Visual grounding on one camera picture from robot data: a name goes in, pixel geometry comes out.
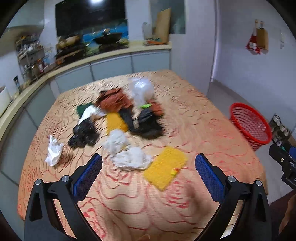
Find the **crumpled white tissue front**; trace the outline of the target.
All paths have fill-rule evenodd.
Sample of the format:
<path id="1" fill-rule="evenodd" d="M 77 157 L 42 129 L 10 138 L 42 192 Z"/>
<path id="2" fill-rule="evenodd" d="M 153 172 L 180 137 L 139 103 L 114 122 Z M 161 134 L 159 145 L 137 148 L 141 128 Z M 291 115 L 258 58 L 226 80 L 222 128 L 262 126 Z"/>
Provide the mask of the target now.
<path id="1" fill-rule="evenodd" d="M 140 147 L 131 147 L 128 150 L 111 156 L 112 162 L 118 168 L 124 170 L 145 170 L 152 163 L 153 159 L 147 155 Z"/>

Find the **small black plastic bag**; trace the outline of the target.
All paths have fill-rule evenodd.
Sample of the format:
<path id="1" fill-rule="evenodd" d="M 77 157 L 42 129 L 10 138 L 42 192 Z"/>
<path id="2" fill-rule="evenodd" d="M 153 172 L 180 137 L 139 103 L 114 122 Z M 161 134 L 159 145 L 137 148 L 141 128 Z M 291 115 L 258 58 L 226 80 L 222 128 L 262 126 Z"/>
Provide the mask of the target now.
<path id="1" fill-rule="evenodd" d="M 73 136 L 68 140 L 71 149 L 93 147 L 99 139 L 99 132 L 91 118 L 87 118 L 73 128 Z"/>

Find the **green snack wrapper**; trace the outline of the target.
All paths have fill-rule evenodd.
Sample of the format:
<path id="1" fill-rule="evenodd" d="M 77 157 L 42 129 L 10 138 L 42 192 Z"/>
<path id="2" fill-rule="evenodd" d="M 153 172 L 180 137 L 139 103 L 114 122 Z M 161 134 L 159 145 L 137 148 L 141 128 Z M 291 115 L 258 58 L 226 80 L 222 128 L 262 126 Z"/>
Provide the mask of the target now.
<path id="1" fill-rule="evenodd" d="M 140 108 L 141 108 L 141 109 L 145 109 L 145 108 L 149 108 L 149 107 L 151 107 L 151 106 L 152 106 L 151 103 L 147 103 L 147 104 L 142 105 Z"/>

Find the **beige pan on stove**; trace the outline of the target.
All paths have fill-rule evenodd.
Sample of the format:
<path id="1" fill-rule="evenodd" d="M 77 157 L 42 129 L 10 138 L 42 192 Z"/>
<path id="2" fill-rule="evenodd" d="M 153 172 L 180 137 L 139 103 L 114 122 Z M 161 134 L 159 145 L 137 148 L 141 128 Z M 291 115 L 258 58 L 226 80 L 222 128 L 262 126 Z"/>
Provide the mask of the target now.
<path id="1" fill-rule="evenodd" d="M 57 50 L 62 50 L 68 46 L 74 45 L 76 42 L 80 42 L 81 37 L 79 35 L 74 35 L 72 37 L 58 37 L 58 43 L 56 44 Z"/>

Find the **brown paper bag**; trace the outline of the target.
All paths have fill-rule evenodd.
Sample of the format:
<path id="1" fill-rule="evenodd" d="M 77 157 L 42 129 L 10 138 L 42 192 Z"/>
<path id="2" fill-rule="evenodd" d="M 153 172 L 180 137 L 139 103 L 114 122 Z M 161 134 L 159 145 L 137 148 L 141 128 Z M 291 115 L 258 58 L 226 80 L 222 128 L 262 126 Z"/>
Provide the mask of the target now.
<path id="1" fill-rule="evenodd" d="M 118 113 L 121 109 L 133 109 L 132 101 L 125 95 L 122 88 L 102 90 L 94 105 L 108 113 Z"/>
<path id="2" fill-rule="evenodd" d="M 264 51 L 268 51 L 269 38 L 267 30 L 264 28 L 263 21 L 260 21 L 259 28 L 256 29 L 256 35 L 257 47 Z"/>

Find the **large black plastic bag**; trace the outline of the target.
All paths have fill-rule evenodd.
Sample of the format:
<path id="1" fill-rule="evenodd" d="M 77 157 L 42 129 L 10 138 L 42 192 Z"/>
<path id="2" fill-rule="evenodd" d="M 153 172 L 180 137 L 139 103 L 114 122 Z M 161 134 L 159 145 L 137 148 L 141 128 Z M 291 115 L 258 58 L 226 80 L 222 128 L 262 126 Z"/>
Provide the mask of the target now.
<path id="1" fill-rule="evenodd" d="M 128 126 L 128 130 L 133 135 L 141 136 L 145 139 L 155 139 L 163 135 L 164 129 L 158 123 L 158 116 L 156 116 L 149 108 L 143 109 L 136 118 L 138 127 L 135 127 L 132 117 L 132 111 L 122 108 L 119 112 L 120 117 Z"/>

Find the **shoe rack with shoes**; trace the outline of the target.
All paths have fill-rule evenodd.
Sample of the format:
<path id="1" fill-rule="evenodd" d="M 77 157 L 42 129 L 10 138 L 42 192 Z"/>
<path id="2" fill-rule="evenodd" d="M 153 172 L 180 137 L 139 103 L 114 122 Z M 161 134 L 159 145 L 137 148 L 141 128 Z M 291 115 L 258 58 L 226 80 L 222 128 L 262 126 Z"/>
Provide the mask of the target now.
<path id="1" fill-rule="evenodd" d="M 271 140 L 280 148 L 286 148 L 284 145 L 295 147 L 295 126 L 289 129 L 281 122 L 280 116 L 276 113 L 273 115 L 269 122 L 272 137 Z"/>

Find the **green yellow scouring sponge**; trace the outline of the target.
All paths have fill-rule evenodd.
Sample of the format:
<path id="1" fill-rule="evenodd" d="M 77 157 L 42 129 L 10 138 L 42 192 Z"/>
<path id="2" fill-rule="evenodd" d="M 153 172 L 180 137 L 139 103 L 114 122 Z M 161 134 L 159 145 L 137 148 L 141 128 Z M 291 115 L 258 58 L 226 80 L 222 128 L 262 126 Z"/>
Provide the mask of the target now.
<path id="1" fill-rule="evenodd" d="M 93 103 L 86 103 L 86 104 L 81 104 L 79 106 L 77 106 L 76 111 L 79 117 L 81 117 L 85 111 L 86 108 L 92 106 Z"/>

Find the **red plastic mesh basket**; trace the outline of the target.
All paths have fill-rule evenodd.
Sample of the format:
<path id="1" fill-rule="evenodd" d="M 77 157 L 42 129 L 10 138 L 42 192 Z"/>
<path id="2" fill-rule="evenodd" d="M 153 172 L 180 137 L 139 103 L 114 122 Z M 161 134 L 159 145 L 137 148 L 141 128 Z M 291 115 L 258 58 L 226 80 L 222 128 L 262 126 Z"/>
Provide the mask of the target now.
<path id="1" fill-rule="evenodd" d="M 271 141 L 271 128 L 265 118 L 251 106 L 236 102 L 230 106 L 230 121 L 254 151 Z"/>

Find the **white tissue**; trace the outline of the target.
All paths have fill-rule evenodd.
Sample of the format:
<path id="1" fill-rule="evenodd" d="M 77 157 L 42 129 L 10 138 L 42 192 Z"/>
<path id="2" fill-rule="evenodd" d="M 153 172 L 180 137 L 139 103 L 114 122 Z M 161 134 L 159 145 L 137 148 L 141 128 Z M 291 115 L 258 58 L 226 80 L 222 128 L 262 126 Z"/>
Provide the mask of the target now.
<path id="1" fill-rule="evenodd" d="M 145 170 L 152 163 L 153 159 L 147 155 L 140 147 L 131 147 L 128 150 L 111 156 L 112 162 L 118 168 L 124 170 Z"/>
<path id="2" fill-rule="evenodd" d="M 103 144 L 104 149 L 106 149 L 111 156 L 121 151 L 128 150 L 130 146 L 130 142 L 125 136 L 125 133 L 120 129 L 112 130 Z"/>
<path id="3" fill-rule="evenodd" d="M 64 144 L 59 143 L 56 138 L 52 135 L 49 137 L 49 146 L 48 146 L 48 155 L 45 159 L 45 162 L 50 166 L 53 167 L 58 164 L 60 157 L 62 155 Z"/>

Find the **clear plastic bag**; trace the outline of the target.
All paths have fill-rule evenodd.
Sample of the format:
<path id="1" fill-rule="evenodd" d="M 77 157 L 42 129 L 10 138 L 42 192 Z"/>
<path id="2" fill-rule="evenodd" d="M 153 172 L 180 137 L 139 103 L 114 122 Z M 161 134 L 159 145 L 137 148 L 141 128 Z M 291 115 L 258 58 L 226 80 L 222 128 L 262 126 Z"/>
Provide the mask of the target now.
<path id="1" fill-rule="evenodd" d="M 138 108 L 147 104 L 147 101 L 154 97 L 154 86 L 152 82 L 145 77 L 130 78 L 129 89 L 135 105 Z"/>

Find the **metal spice rack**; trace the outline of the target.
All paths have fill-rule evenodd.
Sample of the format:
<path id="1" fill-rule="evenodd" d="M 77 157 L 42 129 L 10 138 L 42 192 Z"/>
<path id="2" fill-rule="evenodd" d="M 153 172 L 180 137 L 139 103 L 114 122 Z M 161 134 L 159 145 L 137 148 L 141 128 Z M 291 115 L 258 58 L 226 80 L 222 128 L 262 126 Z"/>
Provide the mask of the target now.
<path id="1" fill-rule="evenodd" d="M 15 42 L 16 55 L 24 82 L 35 82 L 44 73 L 45 51 L 37 35 L 20 36 Z"/>

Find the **brown hanging paper bag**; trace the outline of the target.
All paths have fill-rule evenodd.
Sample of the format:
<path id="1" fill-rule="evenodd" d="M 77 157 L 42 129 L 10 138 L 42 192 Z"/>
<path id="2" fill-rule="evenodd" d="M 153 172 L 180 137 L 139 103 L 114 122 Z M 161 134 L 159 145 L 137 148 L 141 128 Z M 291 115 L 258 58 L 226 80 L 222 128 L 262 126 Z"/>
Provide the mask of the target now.
<path id="1" fill-rule="evenodd" d="M 267 30 L 264 28 L 263 21 L 260 21 L 259 28 L 256 29 L 256 35 L 257 47 L 264 51 L 268 51 L 269 38 Z"/>

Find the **white paper piece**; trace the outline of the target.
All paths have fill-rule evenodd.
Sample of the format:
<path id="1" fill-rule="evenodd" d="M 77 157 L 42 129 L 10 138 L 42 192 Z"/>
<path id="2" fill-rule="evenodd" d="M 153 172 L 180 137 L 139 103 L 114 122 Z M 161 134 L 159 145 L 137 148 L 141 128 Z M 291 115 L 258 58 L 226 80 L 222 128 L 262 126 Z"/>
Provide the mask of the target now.
<path id="1" fill-rule="evenodd" d="M 80 124 L 82 121 L 90 118 L 92 121 L 105 117 L 107 113 L 101 109 L 100 107 L 96 107 L 94 105 L 90 105 L 83 111 L 81 118 L 78 121 Z"/>

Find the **rose patterned orange tablecloth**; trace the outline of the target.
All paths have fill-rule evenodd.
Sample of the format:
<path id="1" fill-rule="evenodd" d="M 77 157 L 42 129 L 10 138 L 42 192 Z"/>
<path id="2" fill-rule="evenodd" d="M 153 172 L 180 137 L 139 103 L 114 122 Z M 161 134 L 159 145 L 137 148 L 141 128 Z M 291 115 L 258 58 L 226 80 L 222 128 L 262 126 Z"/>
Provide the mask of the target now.
<path id="1" fill-rule="evenodd" d="M 95 122 L 93 146 L 71 149 L 77 107 L 101 91 L 146 78 L 164 112 L 163 134 L 153 140 L 131 134 L 110 114 Z M 172 71 L 143 72 L 99 80 L 63 92 L 41 121 L 30 144 L 18 189 L 17 211 L 26 215 L 34 181 L 58 181 L 100 154 L 103 167 L 80 210 L 102 240 L 194 240 L 218 207 L 194 165 L 203 153 L 240 182 L 266 182 L 264 167 L 235 126 L 189 82 Z"/>

